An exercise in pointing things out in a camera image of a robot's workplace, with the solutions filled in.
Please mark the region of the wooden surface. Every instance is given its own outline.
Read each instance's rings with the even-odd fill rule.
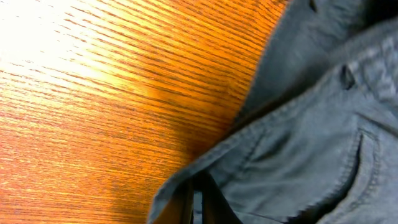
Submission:
[[[284,4],[0,0],[0,223],[144,223],[230,125]]]

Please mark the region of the clothing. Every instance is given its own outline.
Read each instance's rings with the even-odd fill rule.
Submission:
[[[242,223],[396,223],[398,7],[375,2],[294,1],[230,136],[166,181],[148,223],[200,172]]]

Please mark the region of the denim fabric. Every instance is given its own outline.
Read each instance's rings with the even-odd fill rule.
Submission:
[[[233,134],[166,181],[148,223],[201,170],[243,223],[330,203],[317,223],[397,223],[398,19],[370,2],[294,1]]]

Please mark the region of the wood grain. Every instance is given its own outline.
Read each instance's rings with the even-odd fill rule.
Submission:
[[[144,223],[230,125],[284,6],[0,0],[0,223]]]

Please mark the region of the gray denim garment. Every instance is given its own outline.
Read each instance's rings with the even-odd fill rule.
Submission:
[[[294,1],[233,134],[166,181],[147,222],[207,170],[243,223],[283,223],[344,191],[317,223],[398,223],[398,19],[381,22],[374,2]]]

